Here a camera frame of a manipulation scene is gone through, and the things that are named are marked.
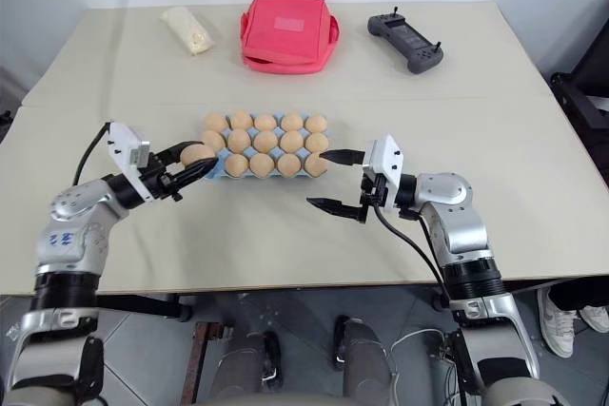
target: white sneaker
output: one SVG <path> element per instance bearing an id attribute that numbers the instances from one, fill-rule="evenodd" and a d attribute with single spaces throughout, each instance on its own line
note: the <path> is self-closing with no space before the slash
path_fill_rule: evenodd
<path id="1" fill-rule="evenodd" d="M 580 316 L 593 330 L 599 333 L 609 332 L 609 316 L 605 308 L 586 306 L 580 309 Z"/>
<path id="2" fill-rule="evenodd" d="M 562 311 L 549 297 L 550 288 L 537 291 L 537 305 L 540 310 L 541 335 L 548 347 L 557 356 L 570 358 L 573 355 L 573 320 L 575 311 Z"/>

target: table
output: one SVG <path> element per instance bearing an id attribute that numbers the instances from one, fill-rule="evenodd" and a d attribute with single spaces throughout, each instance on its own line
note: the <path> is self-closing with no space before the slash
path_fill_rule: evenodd
<path id="1" fill-rule="evenodd" d="M 246 6 L 193 7 L 216 47 L 189 56 L 163 8 L 90 10 L 29 93 L 0 145 L 0 293 L 28 293 L 52 197 L 69 186 L 101 123 L 140 127 L 161 150 L 197 139 L 207 112 L 321 112 L 331 146 L 363 148 L 386 132 L 404 172 L 454 171 L 474 187 L 506 279 L 609 273 L 609 193 L 547 85 L 492 2 L 398 4 L 444 61 L 421 75 L 366 18 L 393 4 L 335 4 L 341 40 L 313 75 L 251 71 L 239 56 Z M 116 172 L 106 149 L 82 181 Z M 332 218 L 305 202 L 357 203 L 361 170 L 321 178 L 220 180 L 131 212 L 110 237 L 104 293 L 192 292 L 431 282 L 408 246 L 372 217 Z M 390 218 L 417 242 L 417 224 Z"/>

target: floor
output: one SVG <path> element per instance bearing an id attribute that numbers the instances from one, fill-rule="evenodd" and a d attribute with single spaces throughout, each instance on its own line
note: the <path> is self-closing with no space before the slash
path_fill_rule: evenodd
<path id="1" fill-rule="evenodd" d="M 334 318 L 340 314 L 362 318 L 385 346 L 422 328 L 454 329 L 449 313 L 438 313 L 429 306 L 432 294 L 433 290 L 425 286 L 205 294 L 183 298 L 195 308 L 194 318 L 186 323 L 103 311 L 98 329 L 106 347 L 103 395 L 110 405 L 179 404 L 197 320 L 230 323 L 248 331 L 274 330 L 282 344 L 285 391 L 340 395 L 342 376 L 332 370 L 328 355 Z M 575 354 L 568 360 L 557 358 L 540 340 L 534 294 L 517 295 L 517 301 L 538 352 L 541 378 L 559 387 L 573 406 L 598 404 L 609 378 L 609 335 L 598 334 L 579 322 Z M 3 377 L 14 349 L 16 325 L 28 305 L 27 299 L 0 298 Z M 434 334 L 423 334 L 396 349 L 402 405 L 444 404 L 448 364 L 437 358 L 437 345 Z M 211 342 L 208 347 L 200 402 L 206 400 L 223 350 L 221 341 Z M 470 399 L 469 404 L 480 404 L 478 398 Z"/>

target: black chair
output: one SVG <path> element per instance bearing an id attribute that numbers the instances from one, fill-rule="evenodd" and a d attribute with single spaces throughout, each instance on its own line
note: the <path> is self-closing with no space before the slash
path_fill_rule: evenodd
<path id="1" fill-rule="evenodd" d="M 550 87 L 600 174 L 609 184 L 609 111 L 589 96 L 609 98 L 609 21 L 572 73 L 555 73 Z"/>

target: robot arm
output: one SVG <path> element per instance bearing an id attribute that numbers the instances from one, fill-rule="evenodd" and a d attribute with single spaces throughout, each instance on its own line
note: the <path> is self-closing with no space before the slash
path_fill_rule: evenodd
<path id="1" fill-rule="evenodd" d="M 90 333 L 97 328 L 95 293 L 110 229 L 140 204 L 169 196 L 181 200 L 179 190 L 217 163 L 203 159 L 169 173 L 167 166 L 196 143 L 154 154 L 135 131 L 112 123 L 108 148 L 123 173 L 75 185 L 53 200 L 37 243 L 35 296 L 22 320 L 4 405 L 69 406 L 99 396 L 104 349 Z"/>
<path id="2" fill-rule="evenodd" d="M 381 222 L 398 236 L 400 232 L 384 219 L 383 211 L 398 210 L 401 218 L 421 221 L 425 231 L 428 227 L 425 235 L 439 272 L 426 261 L 460 326 L 449 340 L 462 390 L 492 397 L 493 391 L 503 389 L 505 398 L 501 386 L 509 383 L 512 399 L 519 398 L 522 404 L 567 404 L 563 399 L 555 402 L 561 396 L 549 395 L 554 391 L 536 380 L 538 360 L 514 298 L 503 286 L 486 228 L 472 206 L 472 186 L 455 173 L 402 174 L 403 154 L 390 135 L 372 142 L 365 152 L 330 150 L 321 157 L 337 164 L 363 166 L 361 206 L 308 199 L 316 207 L 364 223 L 368 207 L 373 206 Z M 416 244 L 413 247 L 424 256 Z M 528 396 L 521 397 L 525 391 Z M 488 401 L 486 404 L 520 404 Z"/>

